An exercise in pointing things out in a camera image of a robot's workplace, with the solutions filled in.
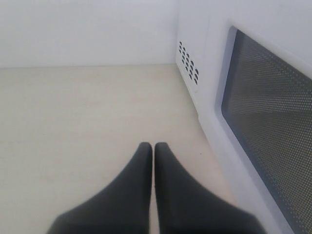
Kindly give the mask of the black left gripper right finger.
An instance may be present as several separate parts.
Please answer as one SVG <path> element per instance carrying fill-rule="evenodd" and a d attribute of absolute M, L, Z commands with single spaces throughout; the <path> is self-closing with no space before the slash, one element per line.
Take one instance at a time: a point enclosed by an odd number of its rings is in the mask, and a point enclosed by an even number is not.
<path fill-rule="evenodd" d="M 248 216 L 197 182 L 169 145 L 155 145 L 155 190 L 162 234 L 248 234 Z"/>

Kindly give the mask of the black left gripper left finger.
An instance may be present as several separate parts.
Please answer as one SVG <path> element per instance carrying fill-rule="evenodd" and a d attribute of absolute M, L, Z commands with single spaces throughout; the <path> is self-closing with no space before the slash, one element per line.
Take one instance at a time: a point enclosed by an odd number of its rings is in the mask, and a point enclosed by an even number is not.
<path fill-rule="evenodd" d="M 59 215 L 50 234 L 147 234 L 150 231 L 153 150 L 148 142 L 102 191 Z"/>

